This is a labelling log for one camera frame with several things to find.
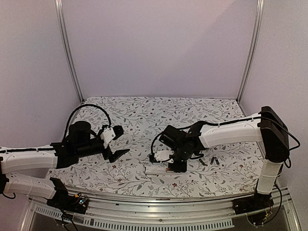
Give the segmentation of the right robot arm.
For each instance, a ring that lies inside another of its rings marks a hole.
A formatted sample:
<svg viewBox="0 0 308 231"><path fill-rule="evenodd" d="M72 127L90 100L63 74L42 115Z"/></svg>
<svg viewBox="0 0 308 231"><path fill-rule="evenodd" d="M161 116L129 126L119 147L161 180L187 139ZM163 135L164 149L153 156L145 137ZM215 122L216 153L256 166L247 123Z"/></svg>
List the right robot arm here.
<svg viewBox="0 0 308 231"><path fill-rule="evenodd" d="M290 155L288 128L269 106L263 106L259 113L251 116L222 123L198 121L187 132L167 126L159 140L173 151L170 155L173 164L169 168L174 172L181 172L181 164L193 154L214 146L263 143L265 160L256 194L249 198L249 206L253 210L259 210L267 203L267 195L271 193L279 170Z"/></svg>

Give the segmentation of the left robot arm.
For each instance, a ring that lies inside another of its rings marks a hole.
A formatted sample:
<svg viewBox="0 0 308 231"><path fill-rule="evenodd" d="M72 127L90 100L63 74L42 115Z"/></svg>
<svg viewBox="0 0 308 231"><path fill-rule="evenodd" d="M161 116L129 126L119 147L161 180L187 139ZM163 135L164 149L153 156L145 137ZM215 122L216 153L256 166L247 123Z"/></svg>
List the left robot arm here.
<svg viewBox="0 0 308 231"><path fill-rule="evenodd" d="M61 209L71 205L71 197L61 180L40 179L19 174L20 170L37 168L62 169L79 162L80 158L101 154L110 163L128 152L127 149L111 151L109 144L124 134L122 126L104 125L98 133L85 121L68 128L61 142L36 148L0 149L0 193L20 193L53 200Z"/></svg>

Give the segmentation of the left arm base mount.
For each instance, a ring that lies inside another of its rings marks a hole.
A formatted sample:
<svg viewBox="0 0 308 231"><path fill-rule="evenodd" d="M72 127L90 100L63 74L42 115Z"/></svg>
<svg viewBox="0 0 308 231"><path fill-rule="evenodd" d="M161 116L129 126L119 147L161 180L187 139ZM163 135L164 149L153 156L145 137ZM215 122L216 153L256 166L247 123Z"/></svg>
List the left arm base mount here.
<svg viewBox="0 0 308 231"><path fill-rule="evenodd" d="M86 214L89 198L82 193L69 195L64 184L56 178L50 178L54 184L55 195L51 199L47 199L47 205L55 207L59 210L69 211L78 214Z"/></svg>

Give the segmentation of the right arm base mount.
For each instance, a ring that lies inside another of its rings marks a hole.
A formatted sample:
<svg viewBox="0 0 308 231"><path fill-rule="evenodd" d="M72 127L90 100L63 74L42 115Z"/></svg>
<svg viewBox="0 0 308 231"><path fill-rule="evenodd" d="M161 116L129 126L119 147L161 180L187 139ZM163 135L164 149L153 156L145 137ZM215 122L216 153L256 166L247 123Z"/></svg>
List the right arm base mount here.
<svg viewBox="0 0 308 231"><path fill-rule="evenodd" d="M254 226L264 225L272 213L274 202L268 195L255 192L252 196L234 199L232 208L236 215L246 214L248 222Z"/></svg>

